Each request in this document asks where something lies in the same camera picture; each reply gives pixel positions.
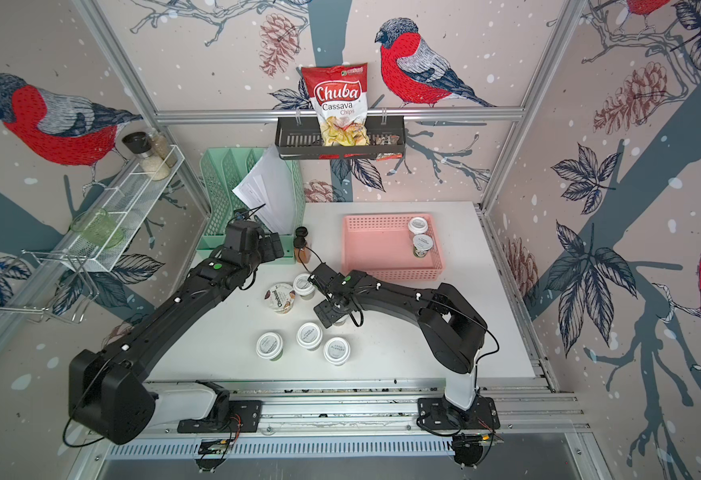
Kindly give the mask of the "green white-lid yogurt cup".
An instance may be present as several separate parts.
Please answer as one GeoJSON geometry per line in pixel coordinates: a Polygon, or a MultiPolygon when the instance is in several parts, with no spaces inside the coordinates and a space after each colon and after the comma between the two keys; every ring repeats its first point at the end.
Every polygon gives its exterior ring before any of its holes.
{"type": "Polygon", "coordinates": [[[414,256],[425,258],[435,247],[435,240],[428,234],[417,234],[413,237],[414,256]]]}

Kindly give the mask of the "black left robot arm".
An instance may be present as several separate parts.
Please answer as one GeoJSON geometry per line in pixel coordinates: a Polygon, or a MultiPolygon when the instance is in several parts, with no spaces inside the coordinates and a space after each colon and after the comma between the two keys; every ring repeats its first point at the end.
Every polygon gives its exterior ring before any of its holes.
{"type": "Polygon", "coordinates": [[[206,312],[242,289],[258,266],[284,256],[280,235],[254,221],[226,226],[224,244],[190,270],[148,319],[98,352],[82,350],[68,368],[68,419],[118,444],[141,434],[158,394],[144,382],[160,358],[206,312]]]}

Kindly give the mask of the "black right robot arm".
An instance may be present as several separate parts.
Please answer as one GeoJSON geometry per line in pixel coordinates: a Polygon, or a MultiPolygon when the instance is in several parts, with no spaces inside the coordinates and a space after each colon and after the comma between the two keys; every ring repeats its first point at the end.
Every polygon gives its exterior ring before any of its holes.
{"type": "Polygon", "coordinates": [[[492,332],[454,285],[418,289],[384,282],[360,270],[342,274],[324,262],[308,274],[308,282],[324,296],[314,314],[326,329],[347,319],[360,328],[367,312],[416,325],[442,366],[471,378],[468,386],[449,380],[444,402],[462,412],[474,406],[478,397],[476,368],[484,357],[480,350],[492,332]]]}

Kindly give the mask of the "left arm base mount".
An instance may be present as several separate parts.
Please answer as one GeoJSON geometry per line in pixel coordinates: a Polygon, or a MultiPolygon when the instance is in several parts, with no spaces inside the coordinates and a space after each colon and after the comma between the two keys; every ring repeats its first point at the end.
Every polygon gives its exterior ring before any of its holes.
{"type": "Polygon", "coordinates": [[[200,473],[214,473],[234,451],[243,433],[256,433],[262,417],[262,400],[232,400],[232,392],[220,385],[202,382],[210,387],[216,398],[210,412],[200,419],[178,422],[180,434],[228,434],[217,440],[202,440],[198,448],[196,466],[200,473]]]}

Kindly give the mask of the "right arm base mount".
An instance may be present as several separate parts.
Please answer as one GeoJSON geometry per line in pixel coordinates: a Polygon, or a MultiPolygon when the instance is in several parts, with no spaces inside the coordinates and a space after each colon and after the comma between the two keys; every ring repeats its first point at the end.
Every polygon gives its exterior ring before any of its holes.
{"type": "Polygon", "coordinates": [[[454,462],[477,468],[496,443],[501,427],[495,400],[477,395],[467,409],[441,398],[419,398],[416,426],[424,432],[450,441],[454,462]]]}

